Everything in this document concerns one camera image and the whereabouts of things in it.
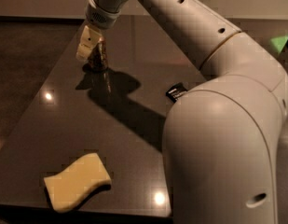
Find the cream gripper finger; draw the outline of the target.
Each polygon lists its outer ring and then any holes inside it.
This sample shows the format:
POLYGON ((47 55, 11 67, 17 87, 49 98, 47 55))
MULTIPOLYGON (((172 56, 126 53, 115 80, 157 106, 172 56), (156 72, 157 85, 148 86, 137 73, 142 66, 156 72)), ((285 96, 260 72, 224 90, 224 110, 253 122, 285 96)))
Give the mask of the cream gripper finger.
POLYGON ((86 25, 80 37, 76 58, 80 62, 85 62, 99 43, 101 37, 102 32, 99 28, 89 24, 86 25))

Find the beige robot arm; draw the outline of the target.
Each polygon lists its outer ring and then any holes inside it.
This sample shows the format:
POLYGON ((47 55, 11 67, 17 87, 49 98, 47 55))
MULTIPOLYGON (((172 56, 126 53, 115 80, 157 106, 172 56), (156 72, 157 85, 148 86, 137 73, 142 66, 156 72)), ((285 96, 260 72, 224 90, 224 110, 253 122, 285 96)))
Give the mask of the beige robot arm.
MULTIPOLYGON (((89 0, 86 59, 128 0, 89 0)), ((162 152, 174 224, 278 224, 277 147, 288 75, 240 28, 199 0, 138 0, 208 79, 167 115, 162 152)))

